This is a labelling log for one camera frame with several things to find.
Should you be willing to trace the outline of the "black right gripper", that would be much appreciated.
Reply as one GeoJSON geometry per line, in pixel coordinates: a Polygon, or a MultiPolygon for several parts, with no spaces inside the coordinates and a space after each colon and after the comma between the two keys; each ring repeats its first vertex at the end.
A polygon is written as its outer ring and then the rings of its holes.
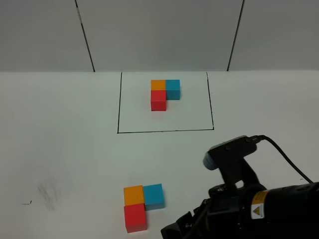
{"type": "Polygon", "coordinates": [[[164,239],[250,239],[245,220],[245,193],[252,188],[221,184],[209,189],[209,198],[193,213],[187,212],[175,223],[161,229],[164,239]]]}

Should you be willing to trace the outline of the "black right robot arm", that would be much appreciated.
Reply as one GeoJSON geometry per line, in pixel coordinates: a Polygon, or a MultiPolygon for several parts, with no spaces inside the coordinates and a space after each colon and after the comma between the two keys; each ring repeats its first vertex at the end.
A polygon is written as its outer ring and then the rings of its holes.
{"type": "Polygon", "coordinates": [[[211,188],[194,211],[161,229],[164,239],[305,239],[319,237],[319,185],[267,190],[211,188]]]}

